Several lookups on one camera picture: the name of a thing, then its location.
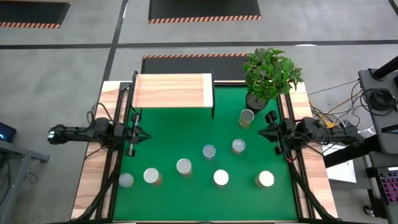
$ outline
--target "paper cup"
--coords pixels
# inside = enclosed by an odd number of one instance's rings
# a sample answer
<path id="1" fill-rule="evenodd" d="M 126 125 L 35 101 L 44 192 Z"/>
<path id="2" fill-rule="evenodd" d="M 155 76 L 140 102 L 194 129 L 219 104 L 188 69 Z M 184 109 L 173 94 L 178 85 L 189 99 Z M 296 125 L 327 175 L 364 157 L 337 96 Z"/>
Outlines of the paper cup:
<path id="1" fill-rule="evenodd" d="M 188 177 L 192 174 L 192 163 L 189 159 L 180 159 L 177 162 L 177 171 L 185 176 Z"/>
<path id="2" fill-rule="evenodd" d="M 225 170 L 221 169 L 217 170 L 214 173 L 213 178 L 214 178 L 214 183 L 219 187 L 225 186 L 229 181 L 228 173 Z"/>
<path id="3" fill-rule="evenodd" d="M 162 174 L 155 168 L 148 168 L 144 172 L 144 181 L 148 184 L 159 185 L 162 182 Z"/>
<path id="4" fill-rule="evenodd" d="M 241 112 L 241 115 L 239 117 L 239 125 L 242 128 L 248 128 L 251 124 L 251 122 L 254 119 L 254 113 L 253 111 L 249 110 L 249 109 L 244 109 Z"/>
<path id="5" fill-rule="evenodd" d="M 269 171 L 262 171 L 256 177 L 256 185 L 260 188 L 270 187 L 274 184 L 274 175 Z"/>
<path id="6" fill-rule="evenodd" d="M 119 185 L 121 187 L 131 187 L 134 183 L 134 177 L 129 173 L 123 173 L 119 177 Z"/>
<path id="7" fill-rule="evenodd" d="M 216 156 L 216 148 L 212 145 L 203 147 L 203 155 L 205 156 L 205 159 L 214 159 Z"/>
<path id="8" fill-rule="evenodd" d="M 235 154 L 240 154 L 246 148 L 246 143 L 242 139 L 235 139 L 232 142 L 232 152 Z"/>

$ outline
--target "concrete floor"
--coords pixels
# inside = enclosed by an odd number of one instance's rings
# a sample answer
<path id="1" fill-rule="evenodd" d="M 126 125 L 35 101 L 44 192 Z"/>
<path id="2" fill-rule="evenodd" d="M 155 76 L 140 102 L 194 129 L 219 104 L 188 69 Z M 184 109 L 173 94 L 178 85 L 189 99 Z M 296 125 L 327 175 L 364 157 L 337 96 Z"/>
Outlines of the concrete floor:
<path id="1" fill-rule="evenodd" d="M 110 44 L 122 0 L 72 1 L 61 29 L 0 29 L 0 45 Z M 259 0 L 261 21 L 185 24 L 147 23 L 148 1 L 130 0 L 119 43 L 231 42 L 295 40 L 398 40 L 398 16 L 388 0 Z M 308 93 L 350 82 L 360 69 L 380 67 L 397 55 L 398 45 L 283 46 L 299 67 Z M 110 80 L 129 80 L 150 54 L 247 53 L 255 47 L 117 49 Z M 18 130 L 15 143 L 51 154 L 34 164 L 39 181 L 25 186 L 13 223 L 49 223 L 70 217 L 86 144 L 52 146 L 47 131 L 56 124 L 85 125 L 85 112 L 98 99 L 109 49 L 0 50 L 0 121 Z M 353 84 L 312 94 L 323 111 L 349 98 Z M 372 126 L 357 110 L 359 129 Z M 356 118 L 349 119 L 356 124 Z M 362 213 L 364 191 L 332 189 L 340 218 L 385 223 Z"/>

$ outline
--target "white paper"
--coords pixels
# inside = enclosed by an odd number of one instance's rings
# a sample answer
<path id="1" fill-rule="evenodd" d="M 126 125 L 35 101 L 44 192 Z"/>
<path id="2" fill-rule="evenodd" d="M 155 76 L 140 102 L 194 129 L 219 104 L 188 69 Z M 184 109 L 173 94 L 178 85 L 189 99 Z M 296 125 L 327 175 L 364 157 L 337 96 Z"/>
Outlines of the white paper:
<path id="1" fill-rule="evenodd" d="M 322 146 L 322 152 L 328 149 L 331 146 Z M 332 152 L 336 152 L 339 149 L 344 149 L 345 146 L 333 146 L 328 149 L 323 155 L 330 154 Z M 331 180 L 340 180 L 345 182 L 356 183 L 355 171 L 354 171 L 354 163 L 352 160 L 348 162 L 344 162 L 342 164 L 335 165 L 333 167 L 329 167 L 326 169 L 328 174 L 328 178 Z"/>

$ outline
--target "hazard stripe tape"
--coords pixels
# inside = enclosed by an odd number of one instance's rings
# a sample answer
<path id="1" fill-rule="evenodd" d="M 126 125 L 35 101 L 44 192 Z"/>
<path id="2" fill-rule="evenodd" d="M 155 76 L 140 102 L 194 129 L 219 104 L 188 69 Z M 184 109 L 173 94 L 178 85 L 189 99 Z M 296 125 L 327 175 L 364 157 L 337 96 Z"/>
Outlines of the hazard stripe tape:
<path id="1" fill-rule="evenodd" d="M 142 58 L 246 57 L 248 54 L 145 55 Z"/>
<path id="2" fill-rule="evenodd" d="M 34 22 L 0 22 L 0 27 L 59 29 L 61 25 Z"/>
<path id="3" fill-rule="evenodd" d="M 247 21 L 260 20 L 261 16 L 201 16 L 183 18 L 149 19 L 150 24 L 164 24 L 177 22 L 217 22 L 217 21 Z"/>

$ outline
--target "green mat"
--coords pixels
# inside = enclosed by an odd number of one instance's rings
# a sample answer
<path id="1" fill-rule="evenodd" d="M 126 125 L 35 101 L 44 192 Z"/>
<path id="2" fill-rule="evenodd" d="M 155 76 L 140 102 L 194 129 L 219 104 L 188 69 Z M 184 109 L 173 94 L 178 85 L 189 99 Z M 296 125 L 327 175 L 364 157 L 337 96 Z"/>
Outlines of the green mat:
<path id="1" fill-rule="evenodd" d="M 118 188 L 114 220 L 118 221 L 249 221 L 296 220 L 289 170 L 283 156 L 276 156 L 275 144 L 257 134 L 267 126 L 265 115 L 278 111 L 276 100 L 258 113 L 248 129 L 239 127 L 246 89 L 216 87 L 216 113 L 210 109 L 146 109 L 140 126 L 152 139 L 136 145 L 135 157 L 123 157 L 121 174 L 134 176 L 130 188 Z M 236 138 L 246 150 L 231 152 Z M 203 146 L 216 147 L 216 156 L 203 157 Z M 181 158 L 192 162 L 193 174 L 182 177 L 176 170 Z M 144 182 L 143 173 L 155 167 L 163 182 Z M 229 182 L 213 183 L 213 174 L 224 169 Z M 275 183 L 260 189 L 254 179 L 262 170 L 273 173 Z"/>

